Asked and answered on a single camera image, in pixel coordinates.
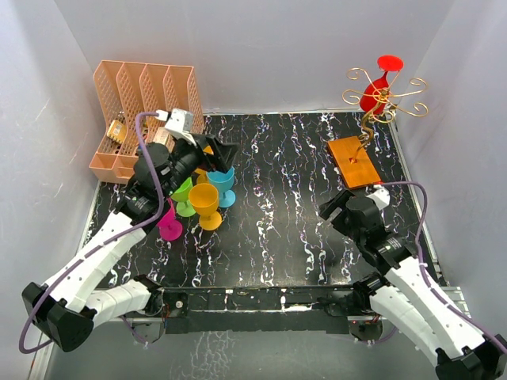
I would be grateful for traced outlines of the cyan wine glass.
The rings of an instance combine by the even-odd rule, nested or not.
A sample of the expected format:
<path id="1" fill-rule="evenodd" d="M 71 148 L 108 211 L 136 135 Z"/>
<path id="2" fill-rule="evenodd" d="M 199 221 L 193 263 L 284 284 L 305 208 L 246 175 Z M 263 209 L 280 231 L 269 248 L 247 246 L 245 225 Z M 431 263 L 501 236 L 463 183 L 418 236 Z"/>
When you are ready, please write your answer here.
<path id="1" fill-rule="evenodd" d="M 234 167 L 231 167 L 226 173 L 210 171 L 207 173 L 207 179 L 219 192 L 219 207 L 231 207 L 236 200 L 236 195 L 232 190 L 234 185 Z"/>

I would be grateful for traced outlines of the yellow-orange wine glass front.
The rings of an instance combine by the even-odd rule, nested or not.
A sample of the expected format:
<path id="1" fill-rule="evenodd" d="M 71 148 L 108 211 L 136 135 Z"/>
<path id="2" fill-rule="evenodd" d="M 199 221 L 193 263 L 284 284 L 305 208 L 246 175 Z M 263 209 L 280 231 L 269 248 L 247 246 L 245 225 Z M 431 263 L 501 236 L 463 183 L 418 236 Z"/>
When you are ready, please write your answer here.
<path id="1" fill-rule="evenodd" d="M 207 146 L 205 149 L 204 149 L 204 152 L 207 153 L 207 154 L 213 154 L 213 151 L 211 149 L 210 146 Z M 207 183 L 208 182 L 208 177 L 207 177 L 207 171 L 203 170 L 203 169 L 195 169 L 194 170 L 194 173 L 197 174 L 197 178 L 196 178 L 196 183 L 197 184 L 201 184 L 201 183 Z"/>

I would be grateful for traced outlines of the orange wine glass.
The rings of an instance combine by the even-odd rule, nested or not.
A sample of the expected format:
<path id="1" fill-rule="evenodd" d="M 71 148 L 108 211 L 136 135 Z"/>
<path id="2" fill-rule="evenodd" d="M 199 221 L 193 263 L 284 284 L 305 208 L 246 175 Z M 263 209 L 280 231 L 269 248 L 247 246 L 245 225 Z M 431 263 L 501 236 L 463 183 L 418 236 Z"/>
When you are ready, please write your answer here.
<path id="1" fill-rule="evenodd" d="M 189 202 L 199 215 L 199 225 L 203 230 L 212 231 L 219 228 L 222 223 L 222 216 L 218 212 L 219 192 L 213 185 L 195 185 L 189 192 Z"/>

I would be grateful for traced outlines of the green wine glass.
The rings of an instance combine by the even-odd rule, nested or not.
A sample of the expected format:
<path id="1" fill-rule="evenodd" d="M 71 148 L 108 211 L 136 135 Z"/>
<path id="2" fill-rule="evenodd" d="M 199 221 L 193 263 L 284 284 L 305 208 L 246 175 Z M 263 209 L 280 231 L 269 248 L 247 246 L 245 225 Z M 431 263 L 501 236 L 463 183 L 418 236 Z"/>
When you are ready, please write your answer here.
<path id="1" fill-rule="evenodd" d="M 176 212 L 181 217 L 189 218 L 196 214 L 189 202 L 189 193 L 192 189 L 193 179 L 188 177 L 171 196 L 171 199 L 176 203 Z"/>

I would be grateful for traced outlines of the magenta wine glass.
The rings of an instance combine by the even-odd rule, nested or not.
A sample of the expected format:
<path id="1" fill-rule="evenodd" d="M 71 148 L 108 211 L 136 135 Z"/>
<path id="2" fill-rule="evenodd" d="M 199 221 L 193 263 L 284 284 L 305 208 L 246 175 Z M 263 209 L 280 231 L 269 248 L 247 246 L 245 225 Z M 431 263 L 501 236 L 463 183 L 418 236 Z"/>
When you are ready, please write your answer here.
<path id="1" fill-rule="evenodd" d="M 158 232 L 164 241 L 177 240 L 183 231 L 183 225 L 176 220 L 176 211 L 171 198 L 168 199 L 169 210 L 157 223 Z"/>

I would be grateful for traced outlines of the red wine glass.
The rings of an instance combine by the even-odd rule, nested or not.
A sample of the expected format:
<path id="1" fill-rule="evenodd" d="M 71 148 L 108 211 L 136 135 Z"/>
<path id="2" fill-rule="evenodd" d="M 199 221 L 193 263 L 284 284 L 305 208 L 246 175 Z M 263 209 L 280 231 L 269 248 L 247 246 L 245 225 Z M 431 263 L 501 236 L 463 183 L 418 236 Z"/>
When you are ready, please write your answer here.
<path id="1" fill-rule="evenodd" d="M 390 87 L 387 80 L 388 74 L 390 72 L 397 74 L 404 67 L 404 62 L 395 55 L 382 55 L 377 59 L 377 65 L 383 75 L 368 85 L 359 103 L 362 111 L 372 111 L 373 116 L 380 116 L 387 103 L 387 94 Z"/>

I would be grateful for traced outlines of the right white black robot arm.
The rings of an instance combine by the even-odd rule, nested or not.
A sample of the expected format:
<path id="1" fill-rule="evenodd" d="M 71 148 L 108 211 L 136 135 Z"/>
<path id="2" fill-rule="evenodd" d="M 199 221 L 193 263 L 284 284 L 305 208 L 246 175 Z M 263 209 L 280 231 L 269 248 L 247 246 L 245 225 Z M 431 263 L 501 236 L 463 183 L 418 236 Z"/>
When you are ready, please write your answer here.
<path id="1" fill-rule="evenodd" d="M 498 379 L 506 369 L 506 341 L 457 308 L 429 275 L 419 244 L 385 227 L 390 194 L 348 189 L 320 205 L 319 215 L 350 238 L 374 273 L 353 284 L 353 305 L 389 320 L 424 353 L 439 379 Z"/>

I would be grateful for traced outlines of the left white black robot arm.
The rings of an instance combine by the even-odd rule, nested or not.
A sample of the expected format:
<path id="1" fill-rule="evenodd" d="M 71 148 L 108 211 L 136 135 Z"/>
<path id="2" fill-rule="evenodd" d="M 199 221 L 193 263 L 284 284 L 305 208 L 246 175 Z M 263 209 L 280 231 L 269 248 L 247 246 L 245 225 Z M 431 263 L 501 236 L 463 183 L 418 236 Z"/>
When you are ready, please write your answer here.
<path id="1" fill-rule="evenodd" d="M 134 173 L 116 208 L 86 245 L 42 284 L 29 283 L 21 292 L 28 313 L 25 326 L 38 328 L 64 352 L 81 346 L 99 325 L 130 312 L 147 316 L 163 307 L 162 288 L 140 275 L 107 291 L 97 285 L 134 245 L 162 221 L 166 201 L 196 169 L 226 173 L 239 145 L 214 135 L 178 139 L 172 149 L 142 143 Z"/>

